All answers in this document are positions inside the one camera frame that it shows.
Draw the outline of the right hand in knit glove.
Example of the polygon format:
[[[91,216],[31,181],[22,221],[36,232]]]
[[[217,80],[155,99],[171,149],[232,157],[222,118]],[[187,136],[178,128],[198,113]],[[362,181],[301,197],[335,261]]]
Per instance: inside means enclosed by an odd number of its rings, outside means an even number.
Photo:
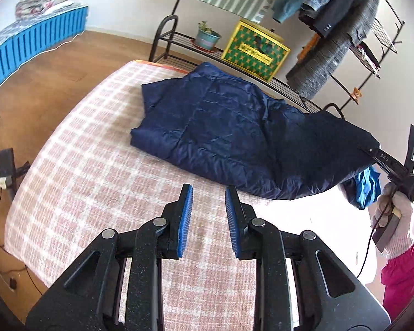
[[[371,227],[386,229],[385,241],[380,241],[377,248],[388,260],[401,256],[414,243],[414,204],[395,188],[392,182],[385,185],[371,219]]]

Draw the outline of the pink sleeve forearm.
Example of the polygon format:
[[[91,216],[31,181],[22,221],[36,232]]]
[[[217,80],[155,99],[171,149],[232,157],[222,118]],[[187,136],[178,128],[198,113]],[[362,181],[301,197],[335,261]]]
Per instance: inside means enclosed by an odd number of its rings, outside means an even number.
[[[381,272],[383,307],[394,321],[414,296],[414,243],[400,256],[388,260]]]

